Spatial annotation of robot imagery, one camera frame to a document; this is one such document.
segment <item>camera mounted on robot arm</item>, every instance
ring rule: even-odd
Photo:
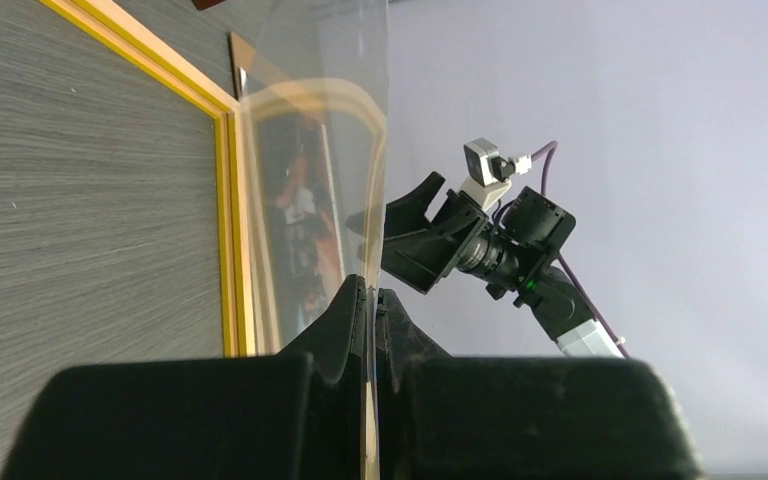
[[[504,158],[483,138],[464,145],[464,153],[469,176],[446,193],[431,220],[426,212],[445,183],[437,172],[387,204],[381,268],[423,294],[457,269],[487,282],[495,300],[514,292],[514,305],[528,305],[565,354],[622,356],[581,292],[552,265],[575,217],[529,187],[487,214],[511,178],[531,169],[531,158]]]

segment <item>purple cable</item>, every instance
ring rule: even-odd
[[[531,161],[534,162],[535,160],[538,160],[542,156],[546,156],[546,160],[543,162],[543,174],[540,176],[540,195],[546,196],[546,186],[549,183],[549,165],[552,163],[552,157],[555,156],[555,150],[558,149],[558,142],[551,141],[547,143],[543,148],[540,150],[537,150],[533,154],[531,154]],[[566,272],[567,276],[570,277],[570,280],[572,281],[572,284],[575,285],[575,288],[578,289],[579,292],[581,292],[581,297],[584,298],[584,301],[587,302],[587,306],[590,307],[590,310],[593,311],[593,316],[596,317],[596,320],[602,324],[602,327],[605,328],[605,331],[608,332],[608,336],[611,337],[611,341],[614,342],[614,344],[617,346],[617,349],[620,351],[623,357],[629,358],[628,352],[625,350],[625,346],[623,346],[620,343],[617,343],[619,341],[619,337],[617,337],[617,334],[614,333],[614,330],[611,328],[610,325],[608,325],[608,322],[605,320],[605,317],[602,316],[602,312],[599,311],[598,308],[596,308],[596,305],[593,303],[593,300],[590,299],[590,297],[587,295],[587,292],[584,291],[584,287],[581,286],[581,282],[578,281],[578,278],[575,276],[574,273],[572,273],[572,269],[570,268],[567,261],[564,259],[564,256],[561,254],[558,254],[558,262],[560,262],[561,267],[564,269],[564,272]]]

